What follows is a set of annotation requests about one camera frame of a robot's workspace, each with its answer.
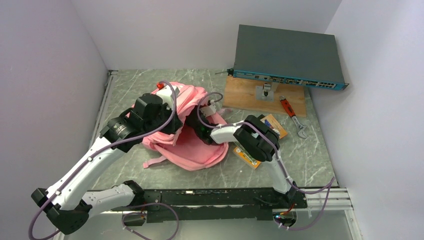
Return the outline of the pink student backpack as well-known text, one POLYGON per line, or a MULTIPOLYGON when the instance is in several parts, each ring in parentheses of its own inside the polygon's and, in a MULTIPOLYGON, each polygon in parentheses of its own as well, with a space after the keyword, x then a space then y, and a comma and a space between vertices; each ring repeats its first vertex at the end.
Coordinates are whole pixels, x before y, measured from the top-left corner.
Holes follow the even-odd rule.
POLYGON ((183 126, 175 134, 165 134, 160 131, 144 137, 142 144, 153 151, 161 154, 158 158, 151 158, 143 163, 143 168, 161 163, 165 160, 188 171, 197 171, 210 168, 224 159, 229 144, 208 145, 204 143, 188 126, 186 118, 197 108, 207 91, 200 86, 186 85, 179 82, 171 82, 175 89, 176 115, 183 126))

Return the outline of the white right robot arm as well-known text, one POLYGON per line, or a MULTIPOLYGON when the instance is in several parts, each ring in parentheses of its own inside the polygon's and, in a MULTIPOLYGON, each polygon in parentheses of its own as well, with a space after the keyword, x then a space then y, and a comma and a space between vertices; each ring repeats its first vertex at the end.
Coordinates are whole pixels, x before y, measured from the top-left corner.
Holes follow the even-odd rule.
POLYGON ((287 208, 295 201, 294 181, 283 168, 279 136, 260 118, 248 115, 237 123, 218 124, 209 122, 204 116, 191 113, 185 125, 192 128, 196 136, 207 145, 239 143, 255 160, 261 162, 270 178, 276 203, 287 208))

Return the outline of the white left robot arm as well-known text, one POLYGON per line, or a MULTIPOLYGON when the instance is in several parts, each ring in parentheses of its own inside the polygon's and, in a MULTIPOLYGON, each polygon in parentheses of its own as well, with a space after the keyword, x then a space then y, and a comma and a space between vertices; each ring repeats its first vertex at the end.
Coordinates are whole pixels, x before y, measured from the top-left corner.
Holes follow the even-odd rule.
POLYGON ((58 233, 72 234, 91 217, 111 209, 139 209, 144 190, 133 180, 102 191, 90 191, 94 181, 133 146, 155 133, 175 134, 182 127, 177 94, 145 93, 133 107, 108 121, 88 152, 56 183, 37 188, 31 198, 58 233))

